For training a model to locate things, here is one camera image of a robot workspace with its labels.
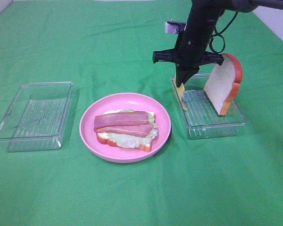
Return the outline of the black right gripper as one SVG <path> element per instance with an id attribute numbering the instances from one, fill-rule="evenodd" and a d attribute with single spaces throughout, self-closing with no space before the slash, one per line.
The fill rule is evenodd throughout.
<path id="1" fill-rule="evenodd" d="M 199 72 L 199 66 L 207 64 L 221 65 L 223 63 L 224 57 L 219 52 L 206 51 L 214 36 L 213 32 L 213 30 L 179 31 L 174 48 L 154 51 L 152 61 L 153 63 L 175 63 L 177 65 L 175 84 L 179 88 Z"/>

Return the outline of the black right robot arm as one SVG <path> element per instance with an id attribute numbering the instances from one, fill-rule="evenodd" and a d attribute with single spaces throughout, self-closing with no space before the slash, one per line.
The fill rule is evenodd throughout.
<path id="1" fill-rule="evenodd" d="M 177 87 L 195 75 L 201 65 L 221 65 L 221 54 L 207 52 L 219 17 L 225 10 L 251 12 L 258 6 L 283 10 L 283 0 L 194 0 L 186 22 L 173 20 L 165 23 L 165 32 L 177 34 L 175 47 L 155 51 L 153 62 L 172 62 L 176 66 Z"/>

